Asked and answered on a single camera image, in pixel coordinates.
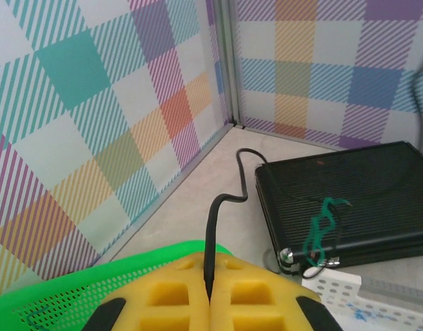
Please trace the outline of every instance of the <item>black wire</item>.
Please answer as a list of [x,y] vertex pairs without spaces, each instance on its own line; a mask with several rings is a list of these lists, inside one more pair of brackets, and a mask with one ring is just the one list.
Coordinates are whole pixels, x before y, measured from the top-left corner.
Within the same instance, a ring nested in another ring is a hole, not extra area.
[[[410,91],[412,100],[415,105],[415,113],[417,114],[417,120],[418,120],[418,138],[417,138],[417,149],[420,152],[423,152],[423,111],[420,99],[418,98],[418,81],[421,78],[423,74],[423,61],[421,62],[418,70],[413,74],[410,84]],[[278,182],[275,180],[275,177],[270,170],[269,164],[266,160],[266,158],[260,154],[256,150],[252,150],[250,148],[242,148],[237,151],[236,153],[236,160],[237,165],[239,167],[239,173],[240,173],[240,183],[242,187],[242,196],[235,196],[231,194],[220,194],[218,195],[213,202],[211,203],[210,211],[208,213],[208,222],[206,224],[206,238],[205,238],[205,253],[204,253],[204,281],[206,286],[206,292],[208,295],[208,299],[211,300],[211,294],[213,292],[213,282],[214,282],[214,271],[215,271],[215,257],[216,257],[216,227],[217,227],[217,216],[219,212],[219,207],[224,201],[230,201],[230,202],[236,202],[241,203],[245,202],[248,199],[248,191],[246,189],[246,179],[245,179],[245,172],[244,167],[242,165],[242,161],[240,159],[240,154],[243,152],[249,152],[254,155],[257,155],[262,161],[265,163],[265,169],[274,183],[276,183],[279,191],[282,195],[285,197],[288,197],[290,199],[296,200],[296,201],[307,201],[307,202],[322,202],[324,198],[319,197],[296,197],[293,196],[285,191],[282,190],[281,185],[278,184]],[[383,188],[379,192],[372,193],[365,195],[358,199],[357,201],[354,201],[354,205],[361,204],[370,200],[379,199],[383,197],[384,195],[387,195],[388,193],[402,187],[410,177],[412,173],[412,169],[415,166],[414,162],[411,162],[410,166],[406,169],[406,172],[400,177],[398,181],[396,181],[394,184],[390,185],[387,188]],[[342,235],[342,220],[340,219],[341,216],[344,216],[347,214],[351,209],[349,208],[345,212],[338,212],[335,207],[332,207],[331,212],[333,213],[333,216],[337,218],[337,236],[335,238],[335,242],[333,244],[333,249],[331,250],[330,255],[334,256],[337,246],[340,242],[340,238]],[[326,260],[323,265],[319,267],[319,269],[312,274],[311,276],[305,276],[304,272],[307,270],[309,263],[303,262],[300,266],[300,273],[302,278],[304,279],[312,279],[320,274],[320,272],[323,271],[323,269],[326,267],[328,261],[328,257],[326,257]]]

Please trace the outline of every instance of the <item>gray floor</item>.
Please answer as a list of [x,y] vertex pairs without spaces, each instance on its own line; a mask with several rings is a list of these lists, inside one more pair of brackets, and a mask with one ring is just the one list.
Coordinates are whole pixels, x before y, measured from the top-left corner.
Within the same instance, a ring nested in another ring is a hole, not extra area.
[[[248,147],[259,150],[269,161],[328,152],[325,148],[233,128],[191,175],[175,190],[149,221],[115,257],[153,250],[191,239],[203,239],[208,209],[220,193],[240,194],[235,152]],[[235,256],[263,266],[262,256],[271,248],[253,173],[261,161],[243,155],[248,184],[246,203],[224,203],[219,211],[217,242]],[[373,277],[423,290],[423,257],[344,268],[342,271]]]

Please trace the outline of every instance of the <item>plaid wallpaper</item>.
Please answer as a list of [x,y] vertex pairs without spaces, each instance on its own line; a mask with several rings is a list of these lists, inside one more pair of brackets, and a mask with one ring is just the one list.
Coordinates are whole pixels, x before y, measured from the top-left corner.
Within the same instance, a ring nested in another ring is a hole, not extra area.
[[138,219],[228,121],[219,70],[209,1],[0,0],[0,294]]
[[236,4],[244,125],[343,148],[416,142],[423,0]]

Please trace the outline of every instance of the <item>plaid wall panel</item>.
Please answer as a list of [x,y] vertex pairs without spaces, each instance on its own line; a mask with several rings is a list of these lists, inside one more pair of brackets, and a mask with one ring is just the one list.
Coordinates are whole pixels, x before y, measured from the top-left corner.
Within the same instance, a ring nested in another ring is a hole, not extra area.
[[0,0],[0,294],[92,265],[228,121],[205,0]]
[[343,148],[416,142],[423,0],[236,4],[244,125]]

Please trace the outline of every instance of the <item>power cord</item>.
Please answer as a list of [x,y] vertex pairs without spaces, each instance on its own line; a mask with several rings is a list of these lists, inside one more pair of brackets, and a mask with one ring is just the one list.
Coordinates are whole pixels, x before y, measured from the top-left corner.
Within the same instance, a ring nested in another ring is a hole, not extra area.
[[[417,149],[420,152],[423,152],[423,111],[420,99],[417,95],[417,89],[418,89],[418,81],[420,80],[421,76],[423,74],[423,61],[421,62],[418,70],[414,72],[411,84],[410,84],[410,91],[411,96],[414,102],[416,114],[417,114],[417,120],[418,120],[418,138],[417,138]],[[288,197],[290,199],[296,200],[296,201],[307,201],[307,202],[318,202],[323,203],[325,199],[327,198],[319,198],[319,197],[295,197],[285,191],[282,190],[282,187],[278,184],[278,182],[275,180],[273,173],[271,172],[269,168],[269,164],[266,160],[266,158],[259,153],[256,150],[250,149],[250,148],[242,148],[236,152],[236,160],[237,165],[239,167],[239,174],[240,174],[240,184],[242,187],[242,196],[235,196],[231,194],[220,194],[218,195],[213,202],[211,203],[210,210],[208,213],[208,222],[206,224],[206,236],[205,236],[205,253],[204,253],[204,281],[205,281],[205,287],[206,292],[208,295],[208,299],[211,300],[211,294],[213,292],[213,282],[214,282],[214,272],[215,272],[215,257],[216,257],[216,227],[217,227],[217,216],[219,212],[219,207],[224,201],[230,201],[235,203],[242,203],[245,202],[248,199],[248,191],[246,189],[246,178],[245,178],[245,172],[244,167],[242,164],[242,160],[240,159],[240,154],[243,152],[251,153],[254,155],[257,155],[262,161],[265,163],[265,169],[269,175],[269,177],[272,179],[274,183],[276,183],[279,191],[282,195],[285,197]],[[361,199],[354,201],[354,205],[359,205],[361,203],[365,203],[370,200],[375,200],[378,198],[383,197],[384,195],[387,195],[390,192],[393,192],[394,190],[397,190],[401,188],[409,179],[409,176],[412,173],[412,169],[414,167],[414,163],[411,162],[410,166],[406,169],[404,174],[400,177],[398,181],[396,181],[394,184],[390,185],[387,188],[383,188],[379,192],[368,194],[363,196]],[[335,252],[337,250],[337,246],[340,242],[341,235],[342,235],[342,222],[341,217],[343,217],[345,214],[351,211],[351,208],[347,209],[346,211],[343,211],[340,213],[335,205],[331,204],[328,207],[328,210],[330,213],[337,219],[337,236],[335,238],[335,242],[333,245],[333,249],[331,250],[331,255],[335,256]],[[304,273],[307,270],[308,267],[311,267],[312,263],[307,263],[307,265],[304,265],[304,263],[300,266],[300,274],[302,278],[304,279],[312,279],[316,277],[320,272],[323,271],[323,269],[326,267],[327,258],[324,259],[324,263],[322,265],[319,265],[319,269],[312,275],[306,276]]]

